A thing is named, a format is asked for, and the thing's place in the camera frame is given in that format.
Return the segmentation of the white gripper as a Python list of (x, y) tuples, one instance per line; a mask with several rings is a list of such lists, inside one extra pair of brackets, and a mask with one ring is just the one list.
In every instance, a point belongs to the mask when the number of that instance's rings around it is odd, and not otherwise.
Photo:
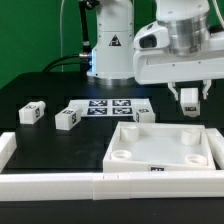
[(201, 49), (186, 56), (169, 51), (168, 29), (153, 22), (141, 28), (134, 38), (133, 69), (142, 85), (168, 83), (176, 101), (175, 82), (203, 81), (203, 99), (208, 97), (212, 81), (224, 78), (224, 31), (213, 33)]

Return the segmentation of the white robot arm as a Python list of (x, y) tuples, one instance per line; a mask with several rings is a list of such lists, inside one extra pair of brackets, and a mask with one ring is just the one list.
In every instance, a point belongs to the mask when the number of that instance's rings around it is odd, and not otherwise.
[(155, 0), (156, 20), (134, 30), (131, 0), (79, 0), (95, 9), (97, 44), (87, 56), (92, 82), (124, 85), (201, 80), (208, 89), (224, 78), (224, 30), (209, 28), (208, 0)]

